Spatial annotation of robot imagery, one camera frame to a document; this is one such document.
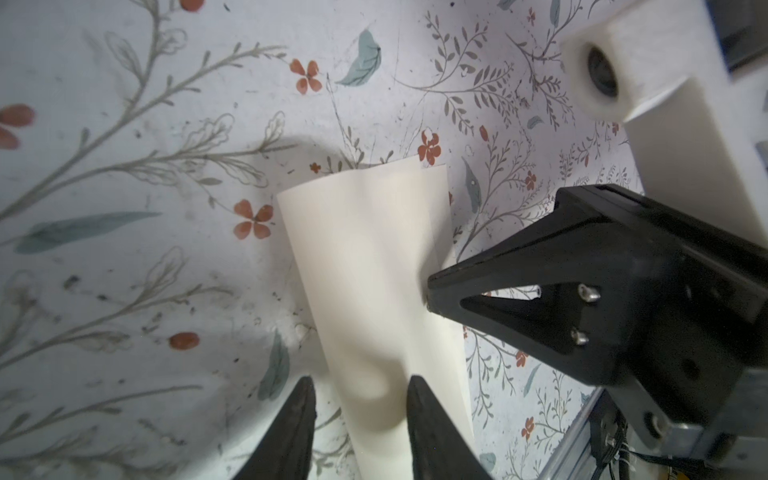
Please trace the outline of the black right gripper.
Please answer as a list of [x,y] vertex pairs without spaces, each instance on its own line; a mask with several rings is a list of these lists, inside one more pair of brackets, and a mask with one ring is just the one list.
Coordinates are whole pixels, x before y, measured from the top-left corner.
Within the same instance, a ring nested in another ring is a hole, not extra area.
[[615,185],[431,275],[431,312],[607,388],[654,454],[767,470],[767,253]]

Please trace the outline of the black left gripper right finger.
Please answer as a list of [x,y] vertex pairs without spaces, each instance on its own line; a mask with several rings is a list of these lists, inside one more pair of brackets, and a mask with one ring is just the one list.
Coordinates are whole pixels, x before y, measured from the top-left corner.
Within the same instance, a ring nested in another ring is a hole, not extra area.
[[491,479],[422,376],[409,380],[406,417],[414,479]]

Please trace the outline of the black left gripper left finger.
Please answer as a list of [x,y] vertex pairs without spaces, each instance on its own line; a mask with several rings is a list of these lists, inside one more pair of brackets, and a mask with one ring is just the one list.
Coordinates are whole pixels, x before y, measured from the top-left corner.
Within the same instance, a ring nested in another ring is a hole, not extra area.
[[304,480],[312,461],[316,392],[311,377],[296,383],[234,480]]

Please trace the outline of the cream square paper sheet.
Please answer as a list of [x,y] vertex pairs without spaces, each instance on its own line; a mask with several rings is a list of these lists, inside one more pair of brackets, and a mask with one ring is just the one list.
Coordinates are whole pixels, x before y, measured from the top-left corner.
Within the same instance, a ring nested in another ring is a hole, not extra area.
[[414,375],[472,441],[463,329],[426,306],[428,277],[455,260],[447,168],[410,157],[277,202],[361,475],[412,477]]

